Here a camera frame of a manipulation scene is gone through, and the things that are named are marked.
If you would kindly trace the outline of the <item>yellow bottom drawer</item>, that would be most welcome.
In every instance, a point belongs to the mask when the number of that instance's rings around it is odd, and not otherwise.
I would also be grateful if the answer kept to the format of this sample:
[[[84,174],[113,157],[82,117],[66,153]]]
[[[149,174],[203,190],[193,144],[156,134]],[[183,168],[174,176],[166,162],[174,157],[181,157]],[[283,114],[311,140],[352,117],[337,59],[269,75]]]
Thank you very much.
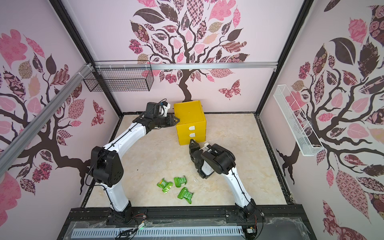
[[[179,144],[181,146],[189,145],[191,140],[194,140],[197,143],[203,143],[206,141],[206,137],[202,136],[202,137],[193,137],[193,138],[191,138],[191,137],[179,138]]]

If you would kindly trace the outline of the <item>green cookie packet front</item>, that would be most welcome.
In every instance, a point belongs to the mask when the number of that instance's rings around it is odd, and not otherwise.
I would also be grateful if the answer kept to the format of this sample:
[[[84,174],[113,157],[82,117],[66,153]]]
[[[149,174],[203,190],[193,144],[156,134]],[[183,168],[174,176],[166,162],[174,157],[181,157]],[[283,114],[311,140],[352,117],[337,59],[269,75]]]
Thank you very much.
[[[192,197],[193,197],[193,193],[189,192],[189,190],[186,188],[186,187],[183,187],[180,191],[180,193],[178,194],[178,199],[180,200],[186,200],[189,204],[192,203]]]

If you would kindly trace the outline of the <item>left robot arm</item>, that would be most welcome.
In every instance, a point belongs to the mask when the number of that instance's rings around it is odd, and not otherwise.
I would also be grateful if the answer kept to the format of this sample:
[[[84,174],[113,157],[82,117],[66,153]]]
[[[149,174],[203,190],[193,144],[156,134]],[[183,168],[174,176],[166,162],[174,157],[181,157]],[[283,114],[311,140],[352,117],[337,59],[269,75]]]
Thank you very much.
[[[146,110],[118,137],[103,147],[91,151],[90,175],[103,187],[112,209],[127,217],[131,207],[122,186],[124,168],[121,158],[142,137],[152,130],[175,126],[180,120],[168,111],[171,104],[166,99],[147,103]]]

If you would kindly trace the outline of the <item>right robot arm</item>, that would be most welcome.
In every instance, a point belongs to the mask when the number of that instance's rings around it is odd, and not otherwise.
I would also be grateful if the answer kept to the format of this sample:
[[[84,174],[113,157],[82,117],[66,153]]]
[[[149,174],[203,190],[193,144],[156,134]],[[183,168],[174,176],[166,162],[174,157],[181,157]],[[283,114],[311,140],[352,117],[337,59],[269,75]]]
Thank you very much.
[[[206,143],[201,147],[195,140],[190,140],[189,153],[202,179],[207,179],[213,173],[225,178],[234,195],[235,205],[240,208],[241,220],[246,221],[251,218],[257,210],[256,203],[240,179],[235,155],[218,144]]]

